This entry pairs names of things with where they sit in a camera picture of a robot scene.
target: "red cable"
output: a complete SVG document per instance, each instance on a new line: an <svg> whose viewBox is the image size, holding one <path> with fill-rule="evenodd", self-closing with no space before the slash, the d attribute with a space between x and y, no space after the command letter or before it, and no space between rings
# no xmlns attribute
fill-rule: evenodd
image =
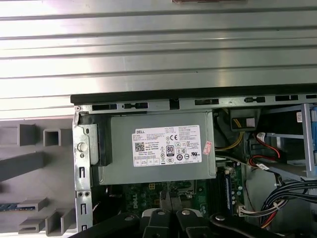
<svg viewBox="0 0 317 238"><path fill-rule="evenodd" d="M256 135L254 135L254 138L255 138L255 140L257 140L257 142L258 142L259 144L261 144L261 145L263 145L263 146L266 146L267 148L270 148L270 149L274 150L274 151L277 153L278 158L281 157L281 155L280 155L280 153L279 153L279 151L278 151L277 149L275 149L274 147L272 147L272 146L270 146L270 145L268 145L268 144L265 144L263 141L259 140Z"/></svg>
<svg viewBox="0 0 317 238"><path fill-rule="evenodd" d="M261 227L264 227L267 223L269 223L273 218L275 217L277 212L274 212L270 215L270 217L264 222L264 224Z"/></svg>
<svg viewBox="0 0 317 238"><path fill-rule="evenodd" d="M265 158L265 159L267 159L267 160L273 160L273 161L275 161L275 159L273 158L273 157L271 157L271 156L266 156L266 155L254 155L254 156L252 156L253 158Z"/></svg>

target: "green circuit board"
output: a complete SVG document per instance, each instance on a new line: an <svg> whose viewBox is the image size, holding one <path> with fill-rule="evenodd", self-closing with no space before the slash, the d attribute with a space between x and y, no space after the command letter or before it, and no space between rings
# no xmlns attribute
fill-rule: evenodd
<svg viewBox="0 0 317 238"><path fill-rule="evenodd" d="M125 209L141 216L144 210L150 208L159 208L159 193L162 190L177 190L180 194L183 208L192 208L201 212L202 216L209 217L211 206L211 196L222 197L221 202L230 205L230 213L236 214L236 206L244 204L243 197L243 178L241 165L236 162L224 164L223 172L229 173L230 188L219 187L211 190L210 181L213 179L186 180L172 182L153 182L124 185ZM224 177L215 178L219 184L225 184L220 181Z"/></svg>
<svg viewBox="0 0 317 238"><path fill-rule="evenodd" d="M196 209L203 216L209 216L206 180L128 184L125 187L126 210L141 216L144 210L159 208L162 190L178 190L183 208Z"/></svg>

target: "metal bracket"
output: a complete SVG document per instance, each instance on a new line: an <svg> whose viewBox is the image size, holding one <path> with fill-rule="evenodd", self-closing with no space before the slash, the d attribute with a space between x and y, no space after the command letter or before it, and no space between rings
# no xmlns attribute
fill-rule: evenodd
<svg viewBox="0 0 317 238"><path fill-rule="evenodd" d="M75 202L78 232L93 226L90 164L92 161L97 163L99 159L97 125L78 125L79 117L79 112L76 112L73 121Z"/></svg>

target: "barcode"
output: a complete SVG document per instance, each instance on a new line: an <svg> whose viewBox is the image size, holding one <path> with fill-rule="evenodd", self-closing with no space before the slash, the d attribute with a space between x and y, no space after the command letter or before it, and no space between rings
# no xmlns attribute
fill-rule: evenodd
<svg viewBox="0 0 317 238"><path fill-rule="evenodd" d="M136 152L144 151L144 142L135 143L135 151Z"/></svg>

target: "motherboard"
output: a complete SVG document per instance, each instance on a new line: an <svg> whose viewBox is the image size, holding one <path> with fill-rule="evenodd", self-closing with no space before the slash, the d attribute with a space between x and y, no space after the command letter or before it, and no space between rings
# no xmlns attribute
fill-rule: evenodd
<svg viewBox="0 0 317 238"><path fill-rule="evenodd" d="M214 179L127 184L126 211L142 216L144 210L159 208L163 190L178 191L183 208L198 210L206 218L216 212L235 215L237 206L244 204L241 165L227 162Z"/></svg>

